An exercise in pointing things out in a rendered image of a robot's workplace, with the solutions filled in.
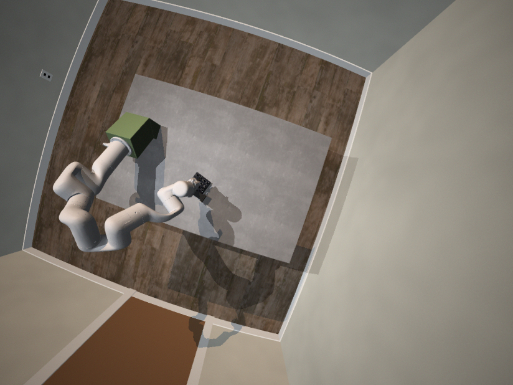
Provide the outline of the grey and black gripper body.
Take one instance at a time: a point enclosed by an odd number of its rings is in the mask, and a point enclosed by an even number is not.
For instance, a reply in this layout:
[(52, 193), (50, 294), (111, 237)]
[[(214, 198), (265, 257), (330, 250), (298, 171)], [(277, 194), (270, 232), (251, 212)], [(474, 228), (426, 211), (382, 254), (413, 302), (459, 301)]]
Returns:
[[(196, 187), (195, 187), (195, 190), (197, 190), (197, 188), (200, 186), (200, 181), (197, 181), (197, 180), (196, 180), (196, 179), (194, 179), (194, 178), (192, 178), (192, 179), (196, 181), (196, 182), (194, 181), (194, 184), (195, 184), (195, 186), (196, 186)], [(191, 181), (192, 179), (190, 179), (189, 181)]]

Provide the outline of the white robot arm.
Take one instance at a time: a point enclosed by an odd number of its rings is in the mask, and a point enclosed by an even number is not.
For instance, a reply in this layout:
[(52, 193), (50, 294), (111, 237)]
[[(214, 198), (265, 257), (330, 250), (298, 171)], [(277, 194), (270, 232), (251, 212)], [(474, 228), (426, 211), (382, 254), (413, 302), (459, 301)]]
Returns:
[(106, 234), (100, 235), (95, 218), (89, 213), (94, 197), (100, 193), (106, 180), (125, 156), (132, 154), (130, 145), (119, 137), (103, 143), (107, 149), (93, 163), (92, 172), (79, 162), (70, 163), (56, 180), (54, 193), (68, 203), (59, 215), (83, 252), (106, 252), (124, 249), (131, 243), (130, 232), (145, 222), (167, 222), (178, 216), (184, 205), (179, 197), (194, 195), (206, 205), (211, 197), (195, 191), (194, 180), (178, 181), (161, 188), (157, 195), (168, 214), (160, 214), (137, 203), (105, 221)]

